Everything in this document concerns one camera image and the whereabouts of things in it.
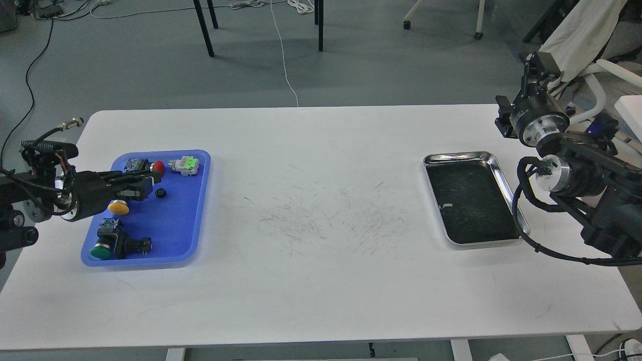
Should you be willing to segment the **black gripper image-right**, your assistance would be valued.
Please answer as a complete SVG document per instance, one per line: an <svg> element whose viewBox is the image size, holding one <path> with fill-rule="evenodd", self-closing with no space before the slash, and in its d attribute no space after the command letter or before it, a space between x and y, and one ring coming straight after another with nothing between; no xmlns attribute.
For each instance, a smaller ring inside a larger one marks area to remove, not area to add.
<svg viewBox="0 0 642 361"><path fill-rule="evenodd" d="M514 104L497 95L495 125L504 138L535 147L546 136L564 132L570 119L549 92L549 84L560 80L562 71L551 53L536 51L525 59L521 77L521 99Z"/></svg>

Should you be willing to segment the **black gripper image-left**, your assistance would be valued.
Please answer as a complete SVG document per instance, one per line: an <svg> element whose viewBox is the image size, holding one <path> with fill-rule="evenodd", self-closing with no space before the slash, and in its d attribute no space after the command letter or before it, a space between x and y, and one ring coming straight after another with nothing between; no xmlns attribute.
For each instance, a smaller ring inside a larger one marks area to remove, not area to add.
<svg viewBox="0 0 642 361"><path fill-rule="evenodd" d="M163 173L150 170L81 171L75 174L71 191L71 210L62 215L68 222L102 213L113 200L144 201L160 183ZM125 187L117 191L113 187Z"/></svg>

